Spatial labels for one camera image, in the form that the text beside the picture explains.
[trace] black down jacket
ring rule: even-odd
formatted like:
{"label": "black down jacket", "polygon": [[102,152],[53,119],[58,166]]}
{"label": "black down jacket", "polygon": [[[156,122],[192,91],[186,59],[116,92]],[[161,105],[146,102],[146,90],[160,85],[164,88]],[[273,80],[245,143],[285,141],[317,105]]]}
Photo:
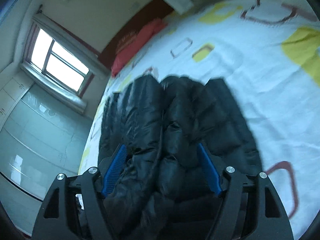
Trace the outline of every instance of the black down jacket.
{"label": "black down jacket", "polygon": [[196,155],[210,152],[243,173],[262,171],[255,141],[222,79],[161,83],[142,76],[106,102],[99,162],[118,144],[126,166],[104,206],[120,239],[204,239],[220,206]]}

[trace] red pillow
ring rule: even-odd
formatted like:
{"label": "red pillow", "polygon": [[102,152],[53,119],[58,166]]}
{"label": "red pillow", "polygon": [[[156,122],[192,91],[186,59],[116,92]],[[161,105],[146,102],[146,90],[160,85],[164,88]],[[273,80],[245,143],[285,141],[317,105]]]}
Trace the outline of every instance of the red pillow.
{"label": "red pillow", "polygon": [[138,33],[137,38],[122,49],[116,56],[112,65],[112,77],[115,77],[130,59],[152,38],[153,35],[161,31],[166,24],[161,19],[155,19],[145,25]]}
{"label": "red pillow", "polygon": [[130,43],[134,42],[134,40],[137,38],[137,34],[135,31],[132,31],[125,35],[121,40],[118,42],[118,46],[116,48],[116,54],[118,54],[121,50],[123,50],[126,46],[128,46]]}

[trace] window sill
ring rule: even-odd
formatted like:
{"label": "window sill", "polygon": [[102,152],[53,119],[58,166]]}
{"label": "window sill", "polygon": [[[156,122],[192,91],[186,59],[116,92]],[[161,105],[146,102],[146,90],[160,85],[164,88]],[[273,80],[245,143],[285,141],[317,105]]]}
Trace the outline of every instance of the window sill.
{"label": "window sill", "polygon": [[23,62],[20,64],[20,67],[49,94],[60,100],[65,105],[69,106],[77,113],[84,113],[87,103],[83,101],[80,97],[59,86],[46,76],[42,75],[41,73],[39,73],[39,71],[34,69],[29,63]]}

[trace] bed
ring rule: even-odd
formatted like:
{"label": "bed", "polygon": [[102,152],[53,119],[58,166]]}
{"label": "bed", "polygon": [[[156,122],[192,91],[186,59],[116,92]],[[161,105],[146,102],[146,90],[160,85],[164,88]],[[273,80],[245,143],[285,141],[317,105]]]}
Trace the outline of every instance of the bed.
{"label": "bed", "polygon": [[111,78],[97,109],[79,174],[97,166],[107,98],[135,78],[223,77],[252,131],[265,172],[289,216],[295,239],[320,209],[320,22],[270,0],[227,0],[165,18],[155,35]]}

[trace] yellow pattern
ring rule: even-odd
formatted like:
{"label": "yellow pattern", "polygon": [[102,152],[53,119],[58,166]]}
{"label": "yellow pattern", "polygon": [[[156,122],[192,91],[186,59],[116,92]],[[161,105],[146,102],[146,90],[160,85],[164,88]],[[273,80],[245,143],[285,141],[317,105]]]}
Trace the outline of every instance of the yellow pattern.
{"label": "yellow pattern", "polygon": [[220,22],[223,22],[225,19],[229,18],[230,16],[234,15],[237,10],[243,9],[242,6],[237,6],[235,9],[227,12],[226,14],[217,14],[217,11],[227,6],[232,6],[232,5],[225,2],[216,3],[212,8],[212,10],[210,10],[204,16],[199,18],[199,22],[203,22],[207,24],[220,23]]}
{"label": "yellow pattern", "polygon": [[168,35],[172,35],[177,31],[177,28],[173,28],[168,32]]}
{"label": "yellow pattern", "polygon": [[197,50],[193,55],[192,58],[195,62],[200,62],[204,58],[206,58],[211,51],[214,50],[214,45],[211,43],[204,44],[199,50]]}
{"label": "yellow pattern", "polygon": [[187,11],[186,13],[180,15],[180,20],[188,18],[189,16],[193,15],[192,11]]}
{"label": "yellow pattern", "polygon": [[97,120],[97,117],[100,115],[100,110],[104,107],[104,105],[106,104],[106,101],[107,101],[107,98],[104,98],[104,99],[100,102],[100,104],[99,104],[99,106],[98,106],[98,109],[97,109],[97,112],[96,112],[96,114],[95,114],[95,116],[94,116],[93,121],[96,121],[96,120]]}
{"label": "yellow pattern", "polygon": [[84,149],[84,152],[83,152],[83,155],[82,155],[82,159],[81,159],[81,162],[80,162],[80,167],[79,167],[78,174],[80,174],[80,170],[82,168],[82,164],[84,162],[84,159],[89,155],[89,153],[90,153],[90,146],[88,146],[86,149]]}
{"label": "yellow pattern", "polygon": [[320,31],[303,26],[281,44],[283,52],[320,86]]}
{"label": "yellow pattern", "polygon": [[118,88],[118,92],[121,92],[124,87],[126,87],[131,82],[131,74],[127,75],[127,77],[121,82]]}
{"label": "yellow pattern", "polygon": [[107,88],[109,88],[109,87],[111,87],[111,85],[113,84],[113,82],[115,81],[115,78],[113,78],[113,77],[110,77],[109,78],[109,81],[108,81],[108,84],[107,84]]}
{"label": "yellow pattern", "polygon": [[179,14],[176,11],[172,11],[172,13],[168,14],[163,20],[164,22],[170,23],[176,18],[179,18]]}

